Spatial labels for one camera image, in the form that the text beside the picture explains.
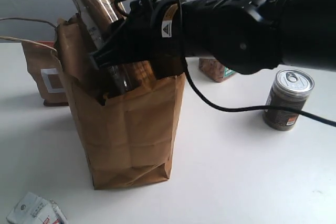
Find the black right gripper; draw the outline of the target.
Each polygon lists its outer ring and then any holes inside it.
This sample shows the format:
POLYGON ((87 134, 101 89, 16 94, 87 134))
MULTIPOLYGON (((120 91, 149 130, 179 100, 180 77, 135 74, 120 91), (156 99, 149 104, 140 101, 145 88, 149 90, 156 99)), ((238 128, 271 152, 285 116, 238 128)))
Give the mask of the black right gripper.
POLYGON ((161 0, 148 14, 141 10, 108 26, 107 40, 90 54, 96 69, 149 61, 157 79, 187 72, 181 43, 180 7, 185 0, 161 0))

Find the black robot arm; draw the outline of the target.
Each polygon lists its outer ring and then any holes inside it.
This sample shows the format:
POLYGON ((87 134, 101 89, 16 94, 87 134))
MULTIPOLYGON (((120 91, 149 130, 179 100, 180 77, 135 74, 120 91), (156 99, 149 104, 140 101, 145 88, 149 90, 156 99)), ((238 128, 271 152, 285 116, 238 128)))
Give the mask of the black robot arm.
POLYGON ((97 68, 209 57, 241 74, 335 70, 335 0, 136 0, 110 32, 90 56, 97 68))

